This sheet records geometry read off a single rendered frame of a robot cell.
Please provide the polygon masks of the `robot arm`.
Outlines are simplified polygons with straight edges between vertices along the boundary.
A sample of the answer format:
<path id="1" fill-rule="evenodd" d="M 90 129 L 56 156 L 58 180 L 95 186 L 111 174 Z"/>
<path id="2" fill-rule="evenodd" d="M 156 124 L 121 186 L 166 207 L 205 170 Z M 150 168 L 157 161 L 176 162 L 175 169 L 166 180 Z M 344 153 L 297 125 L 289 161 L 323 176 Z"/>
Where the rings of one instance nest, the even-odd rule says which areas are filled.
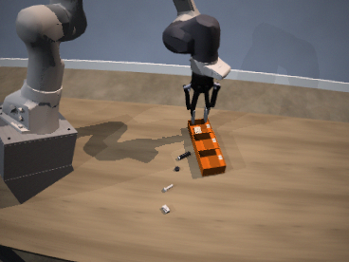
<path id="1" fill-rule="evenodd" d="M 218 21 L 200 14 L 193 0 L 173 1 L 177 16 L 164 30 L 163 44 L 173 53 L 191 54 L 194 73 L 224 79 L 230 66 L 218 57 L 221 32 Z M 53 133 L 60 128 L 64 75 L 59 44 L 85 32 L 83 0 L 49 0 L 49 5 L 22 9 L 15 24 L 28 51 L 28 72 L 20 91 L 4 99 L 0 119 L 20 134 Z"/>

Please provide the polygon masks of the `white domino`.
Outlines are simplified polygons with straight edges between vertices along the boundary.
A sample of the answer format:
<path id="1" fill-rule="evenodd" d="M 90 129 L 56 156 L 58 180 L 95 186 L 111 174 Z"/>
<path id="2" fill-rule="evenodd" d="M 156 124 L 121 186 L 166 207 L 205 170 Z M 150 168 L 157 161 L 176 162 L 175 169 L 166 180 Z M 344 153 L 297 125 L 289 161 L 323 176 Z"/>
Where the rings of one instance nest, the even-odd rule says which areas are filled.
<path id="1" fill-rule="evenodd" d="M 195 134 L 202 133 L 200 126 L 194 128 Z"/>

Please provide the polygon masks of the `orange three-compartment bin rack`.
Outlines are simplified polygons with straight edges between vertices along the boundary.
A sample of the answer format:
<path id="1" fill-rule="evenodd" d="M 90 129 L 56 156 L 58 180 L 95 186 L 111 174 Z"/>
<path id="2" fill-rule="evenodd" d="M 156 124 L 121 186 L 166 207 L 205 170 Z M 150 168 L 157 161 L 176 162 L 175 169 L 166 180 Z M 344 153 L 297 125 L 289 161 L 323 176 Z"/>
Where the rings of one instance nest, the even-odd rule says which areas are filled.
<path id="1" fill-rule="evenodd" d="M 202 133 L 195 134 L 194 128 L 198 126 Z M 194 120 L 194 124 L 189 120 L 188 130 L 202 177 L 225 174 L 227 165 L 209 119 L 207 122 L 204 122 L 204 119 Z"/>

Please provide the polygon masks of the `black aa battery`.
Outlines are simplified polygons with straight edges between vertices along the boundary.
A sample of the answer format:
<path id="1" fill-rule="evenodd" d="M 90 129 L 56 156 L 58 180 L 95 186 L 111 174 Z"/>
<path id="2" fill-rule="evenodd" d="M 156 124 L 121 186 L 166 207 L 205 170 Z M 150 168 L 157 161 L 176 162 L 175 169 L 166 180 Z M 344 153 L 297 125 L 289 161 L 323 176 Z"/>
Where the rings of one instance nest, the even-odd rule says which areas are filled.
<path id="1" fill-rule="evenodd" d="M 178 159 L 184 159 L 184 158 L 186 158 L 187 156 L 189 156 L 190 154 L 191 154 L 190 152 L 187 152 L 187 153 L 185 153 L 185 154 L 183 154 L 183 155 L 178 156 Z"/>

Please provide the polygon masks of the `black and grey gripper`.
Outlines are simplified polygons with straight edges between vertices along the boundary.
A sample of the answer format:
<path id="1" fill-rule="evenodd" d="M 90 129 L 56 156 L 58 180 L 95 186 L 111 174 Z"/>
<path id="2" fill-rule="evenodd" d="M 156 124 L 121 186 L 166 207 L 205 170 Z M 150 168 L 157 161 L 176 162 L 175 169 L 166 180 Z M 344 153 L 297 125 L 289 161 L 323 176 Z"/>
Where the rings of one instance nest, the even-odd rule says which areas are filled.
<path id="1" fill-rule="evenodd" d="M 212 82 L 212 84 L 211 84 Z M 209 91 L 213 87 L 212 94 L 211 94 L 211 102 L 209 99 Z M 190 104 L 190 90 L 193 89 L 193 99 L 192 103 Z M 202 89 L 201 89 L 202 88 Z M 199 75 L 192 71 L 192 80 L 190 84 L 183 85 L 183 89 L 185 92 L 185 99 L 186 99 L 186 106 L 187 110 L 191 109 L 191 120 L 194 124 L 194 118 L 195 118 L 195 107 L 197 104 L 197 100 L 199 97 L 199 94 L 204 93 L 205 96 L 205 108 L 204 108 L 204 122 L 207 122 L 209 111 L 211 110 L 211 107 L 215 107 L 216 98 L 219 89 L 221 88 L 219 83 L 215 83 L 213 81 L 212 77 L 206 76 L 206 75 Z"/>

